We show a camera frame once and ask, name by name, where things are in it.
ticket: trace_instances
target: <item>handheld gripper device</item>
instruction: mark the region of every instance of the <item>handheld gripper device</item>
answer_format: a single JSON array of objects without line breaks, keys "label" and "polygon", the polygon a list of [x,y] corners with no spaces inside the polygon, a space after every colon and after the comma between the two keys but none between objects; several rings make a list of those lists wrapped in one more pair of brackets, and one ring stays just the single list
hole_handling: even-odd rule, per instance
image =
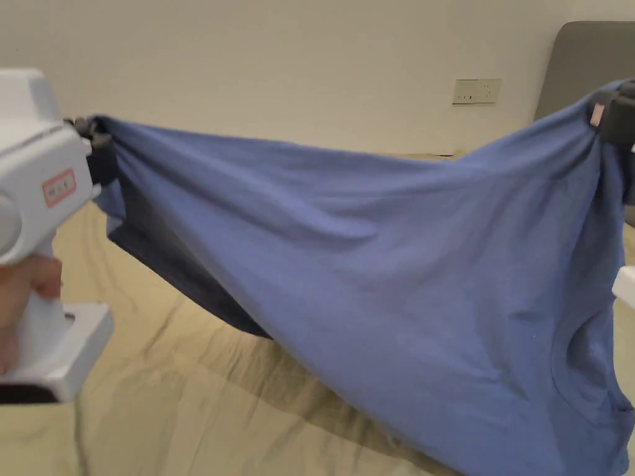
[{"label": "handheld gripper device", "polygon": [[[101,192],[92,152],[62,119],[41,72],[0,70],[0,265],[52,256],[56,229]],[[32,292],[18,364],[0,377],[0,404],[72,400],[112,332],[106,304],[63,305]]]}]

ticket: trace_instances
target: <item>wrinkled bedsheet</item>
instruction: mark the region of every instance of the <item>wrinkled bedsheet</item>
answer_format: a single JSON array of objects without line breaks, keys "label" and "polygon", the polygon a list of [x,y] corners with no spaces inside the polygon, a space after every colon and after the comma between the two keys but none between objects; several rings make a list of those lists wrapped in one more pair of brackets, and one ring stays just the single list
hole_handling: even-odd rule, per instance
[{"label": "wrinkled bedsheet", "polygon": [[455,474],[391,444],[279,345],[214,318],[104,229],[104,215],[87,206],[60,229],[55,250],[64,300],[107,302],[114,337],[79,412],[0,407],[0,474]]}]

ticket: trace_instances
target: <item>power socket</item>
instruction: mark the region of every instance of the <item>power socket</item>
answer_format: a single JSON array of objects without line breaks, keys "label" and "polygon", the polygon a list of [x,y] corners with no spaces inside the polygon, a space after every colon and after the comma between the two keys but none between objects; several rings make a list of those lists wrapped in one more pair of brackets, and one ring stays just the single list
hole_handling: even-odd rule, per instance
[{"label": "power socket", "polygon": [[457,79],[452,104],[495,105],[502,83],[502,79]]}]

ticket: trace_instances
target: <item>red label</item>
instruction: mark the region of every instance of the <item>red label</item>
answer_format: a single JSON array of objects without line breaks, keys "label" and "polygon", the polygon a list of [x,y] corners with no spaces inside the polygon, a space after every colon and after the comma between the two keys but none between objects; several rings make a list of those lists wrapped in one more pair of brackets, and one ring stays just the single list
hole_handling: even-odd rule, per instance
[{"label": "red label", "polygon": [[593,114],[591,115],[591,126],[595,128],[599,126],[599,124],[602,122],[604,109],[605,107],[601,104],[596,104],[596,106],[593,108]]},{"label": "red label", "polygon": [[66,197],[72,195],[75,190],[77,190],[77,183],[73,169],[65,170],[42,184],[44,201],[49,208],[53,208]]}]

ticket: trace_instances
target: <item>human hand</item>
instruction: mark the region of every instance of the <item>human hand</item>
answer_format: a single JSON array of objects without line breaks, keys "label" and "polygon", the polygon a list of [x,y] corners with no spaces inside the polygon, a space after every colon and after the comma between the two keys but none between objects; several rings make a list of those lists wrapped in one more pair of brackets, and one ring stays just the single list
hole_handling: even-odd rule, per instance
[{"label": "human hand", "polygon": [[0,375],[18,361],[17,327],[31,291],[44,299],[58,299],[62,292],[62,263],[32,255],[16,265],[0,266]]}]

